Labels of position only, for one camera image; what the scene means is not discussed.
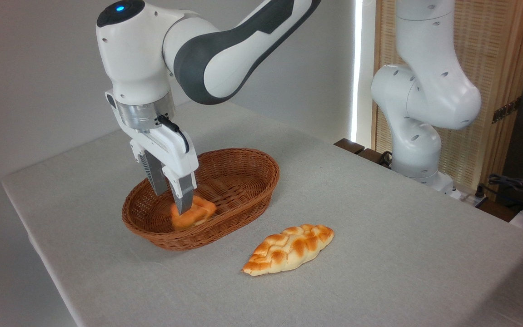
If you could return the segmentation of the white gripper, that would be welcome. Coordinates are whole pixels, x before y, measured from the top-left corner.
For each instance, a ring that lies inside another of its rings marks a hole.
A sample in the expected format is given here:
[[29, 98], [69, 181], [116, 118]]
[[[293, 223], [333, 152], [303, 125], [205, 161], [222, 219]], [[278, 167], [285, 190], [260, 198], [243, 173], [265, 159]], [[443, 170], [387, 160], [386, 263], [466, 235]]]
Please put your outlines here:
[[168, 190], [168, 180], [178, 215], [186, 213], [193, 204], [197, 188], [194, 172], [199, 167], [189, 135], [183, 132], [183, 138], [162, 124], [141, 132], [126, 126], [116, 107], [113, 106], [112, 111], [120, 128], [132, 139], [130, 146], [134, 157], [143, 166], [155, 195], [160, 196]]

